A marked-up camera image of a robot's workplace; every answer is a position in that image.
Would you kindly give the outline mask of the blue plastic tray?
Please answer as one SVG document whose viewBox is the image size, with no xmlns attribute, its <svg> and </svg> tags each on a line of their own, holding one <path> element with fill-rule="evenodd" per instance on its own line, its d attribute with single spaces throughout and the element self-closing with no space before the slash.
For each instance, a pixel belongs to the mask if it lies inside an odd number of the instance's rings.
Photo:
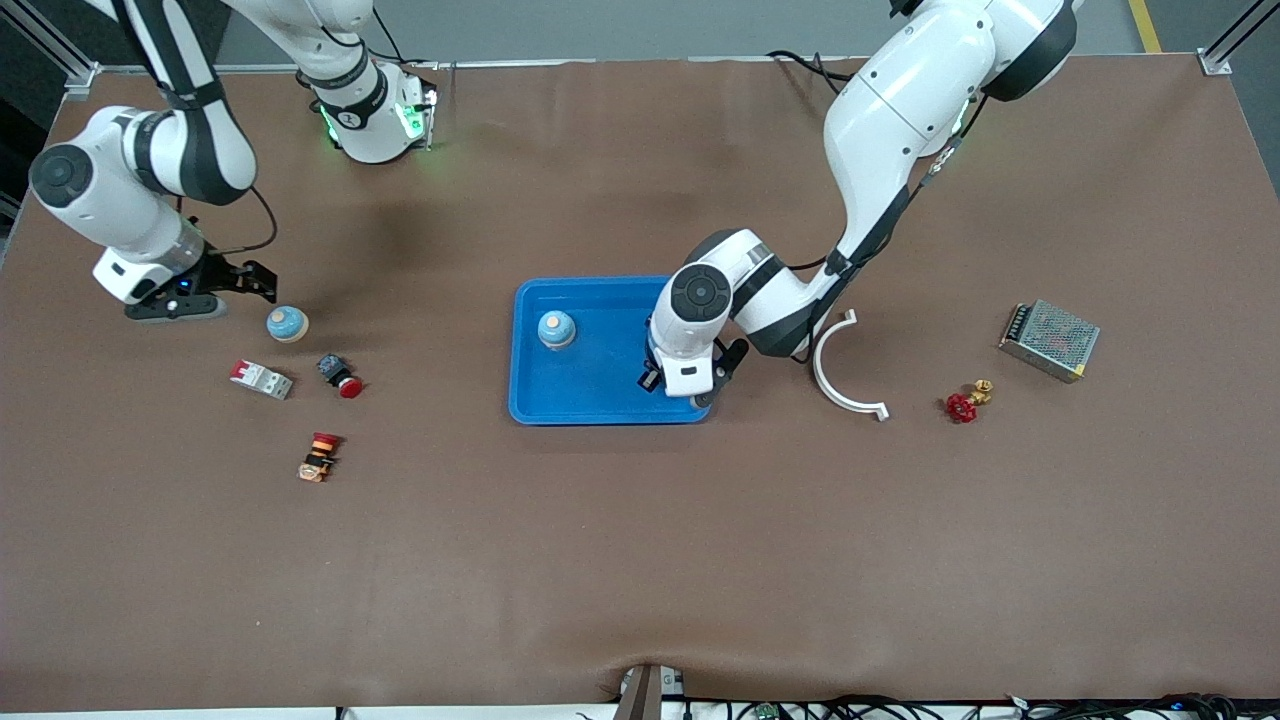
<svg viewBox="0 0 1280 720">
<path fill-rule="evenodd" d="M 701 421 L 709 409 L 637 383 L 646 360 L 646 319 L 666 282 L 663 275 L 596 275 L 521 284 L 512 322 L 509 415 L 531 427 Z M 562 313 L 575 325 L 563 348 L 539 337 L 548 313 Z"/>
</svg>

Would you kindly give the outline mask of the white curved bracket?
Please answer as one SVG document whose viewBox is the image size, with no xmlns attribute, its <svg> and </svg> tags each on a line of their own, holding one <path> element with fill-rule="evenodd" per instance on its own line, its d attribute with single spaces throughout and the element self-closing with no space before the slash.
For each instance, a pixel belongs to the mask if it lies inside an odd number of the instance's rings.
<svg viewBox="0 0 1280 720">
<path fill-rule="evenodd" d="M 826 373 L 823 355 L 829 338 L 840 331 L 845 331 L 850 327 L 856 325 L 858 315 L 852 309 L 844 313 L 842 319 L 836 322 L 828 329 L 824 329 L 818 338 L 812 343 L 812 374 L 818 389 L 831 401 L 835 406 L 849 411 L 863 415 L 870 415 L 877 421 L 887 421 L 890 419 L 890 410 L 886 404 L 867 404 L 850 398 L 849 396 L 840 392 L 829 380 Z"/>
</svg>

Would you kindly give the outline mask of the red push button switch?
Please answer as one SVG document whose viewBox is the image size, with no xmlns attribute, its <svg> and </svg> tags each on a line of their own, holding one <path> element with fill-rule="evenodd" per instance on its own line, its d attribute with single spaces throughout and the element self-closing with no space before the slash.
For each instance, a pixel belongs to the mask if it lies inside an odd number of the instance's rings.
<svg viewBox="0 0 1280 720">
<path fill-rule="evenodd" d="M 364 392 L 364 380 L 355 374 L 343 357 L 325 354 L 317 360 L 316 368 L 323 379 L 335 388 L 342 398 L 356 398 Z"/>
</svg>

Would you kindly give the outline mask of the metal mesh power supply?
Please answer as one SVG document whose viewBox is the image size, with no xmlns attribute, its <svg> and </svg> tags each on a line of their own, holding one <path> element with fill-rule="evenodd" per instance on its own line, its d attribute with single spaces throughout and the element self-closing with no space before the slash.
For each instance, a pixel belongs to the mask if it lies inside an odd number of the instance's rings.
<svg viewBox="0 0 1280 720">
<path fill-rule="evenodd" d="M 1084 377 L 1098 337 L 1097 325 L 1036 300 L 1014 307 L 997 348 L 1071 384 Z"/>
</svg>

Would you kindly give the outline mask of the red white circuit breaker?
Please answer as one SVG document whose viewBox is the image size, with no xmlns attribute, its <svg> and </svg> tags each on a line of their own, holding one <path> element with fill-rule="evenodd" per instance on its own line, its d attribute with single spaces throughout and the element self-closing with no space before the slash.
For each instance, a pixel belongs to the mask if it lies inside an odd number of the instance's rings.
<svg viewBox="0 0 1280 720">
<path fill-rule="evenodd" d="M 285 400 L 293 386 L 293 380 L 287 375 L 248 360 L 239 360 L 232 368 L 229 380 L 237 386 L 278 400 Z"/>
</svg>

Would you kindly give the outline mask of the red orange emergency stop button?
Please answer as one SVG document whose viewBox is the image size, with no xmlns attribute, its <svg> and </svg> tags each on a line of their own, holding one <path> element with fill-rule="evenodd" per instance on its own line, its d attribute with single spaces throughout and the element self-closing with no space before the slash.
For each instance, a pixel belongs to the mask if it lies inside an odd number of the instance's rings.
<svg viewBox="0 0 1280 720">
<path fill-rule="evenodd" d="M 332 466 L 335 464 L 335 454 L 342 438 L 330 433 L 316 432 L 312 434 L 310 448 L 303 461 L 300 464 L 296 475 L 305 482 L 323 483 L 326 480 Z"/>
</svg>

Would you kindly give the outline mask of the metal clamp bracket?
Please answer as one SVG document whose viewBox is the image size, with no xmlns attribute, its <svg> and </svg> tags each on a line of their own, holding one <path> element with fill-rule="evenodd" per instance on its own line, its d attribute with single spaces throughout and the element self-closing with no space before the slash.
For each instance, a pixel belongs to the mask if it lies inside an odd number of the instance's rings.
<svg viewBox="0 0 1280 720">
<path fill-rule="evenodd" d="M 612 720 L 694 720 L 684 673 L 655 664 L 631 667 L 621 682 Z"/>
</svg>

